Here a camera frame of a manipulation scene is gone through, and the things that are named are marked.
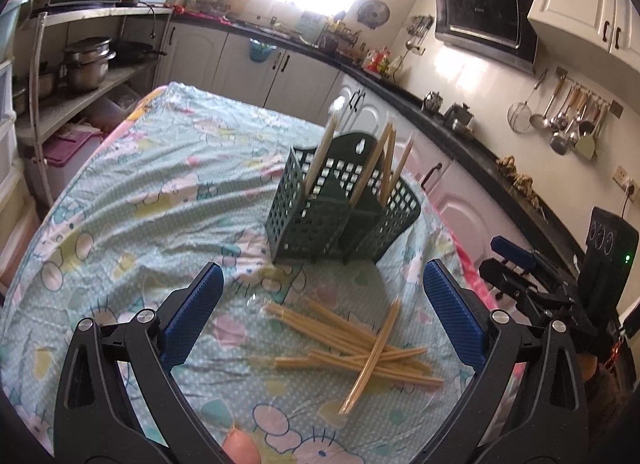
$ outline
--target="metal shelf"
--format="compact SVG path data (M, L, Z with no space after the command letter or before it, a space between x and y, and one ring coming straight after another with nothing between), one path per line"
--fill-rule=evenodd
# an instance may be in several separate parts
M110 67L107 72L107 77L94 91L86 94L75 94L63 88L49 99L40 102L40 120L38 127L40 131L40 144L43 144L59 130L63 124L87 108L100 96L105 95L117 85L124 83L139 72L154 65L156 65L155 61L149 61L127 67ZM15 135L22 144L33 146L28 113L16 121Z
M160 14L170 14L173 9L170 7L154 7L156 16ZM80 9L79 11L67 11L49 13L45 19L45 27L52 25L66 24L78 20L90 20L92 18L105 18L107 16L136 16L140 14L151 15L151 9L144 7L98 7L97 9ZM37 18L30 18L23 28L35 28Z

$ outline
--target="green plastic basket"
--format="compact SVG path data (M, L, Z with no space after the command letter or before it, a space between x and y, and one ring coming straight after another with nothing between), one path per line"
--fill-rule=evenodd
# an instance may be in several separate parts
M354 132L335 137L315 184L304 195L303 180L316 149L292 148L266 221L271 258L373 260L377 262L420 215L420 204L402 178L383 208L380 160L351 208L349 198L377 140Z

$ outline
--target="kitchen counter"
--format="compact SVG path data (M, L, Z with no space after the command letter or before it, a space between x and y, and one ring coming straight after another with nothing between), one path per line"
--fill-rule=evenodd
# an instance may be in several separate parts
M346 65L314 47L299 41L281 38L251 25L224 24L217 20L192 14L176 16L174 21L224 30L255 38L265 43L273 43L327 63L356 79L392 105L445 154L467 170L500 205L514 224L517 224L534 249L548 256L555 263L565 266L574 276L577 275L574 267L574 255L581 263L584 259L584 251L542 199L540 199L540 204L544 211L544 217L497 170L496 156L489 149L476 139L455 135L451 129L443 126L436 114L425 115L422 113L420 111L421 100L410 92L385 80L379 80L360 68Z

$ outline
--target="kettle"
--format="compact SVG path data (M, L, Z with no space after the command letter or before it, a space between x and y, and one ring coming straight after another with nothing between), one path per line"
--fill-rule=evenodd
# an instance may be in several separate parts
M429 92L424 99L422 100L422 108L421 111L428 110L430 112L437 112L440 110L442 106L442 96L439 92L434 92L433 90Z
M458 120L461 124L465 126L471 122L473 119L473 114L469 111L469 106L467 104L462 103L460 106L457 103L453 103L449 110L444 113L444 123L447 126L453 126L453 121Z

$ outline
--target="blue gripper pad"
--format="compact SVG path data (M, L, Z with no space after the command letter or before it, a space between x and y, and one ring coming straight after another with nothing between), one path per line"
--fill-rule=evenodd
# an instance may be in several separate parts
M187 360L196 339L222 296L224 284L222 269L212 264L165 327L162 335L164 349L160 354L160 363L166 372Z
M424 266L422 284L460 361L480 372L486 363L486 331L465 303L465 289L460 288L440 260L431 260Z
M501 257L525 270L533 270L536 267L536 260L529 251L524 250L504 237L492 238L491 249L494 253L500 254Z

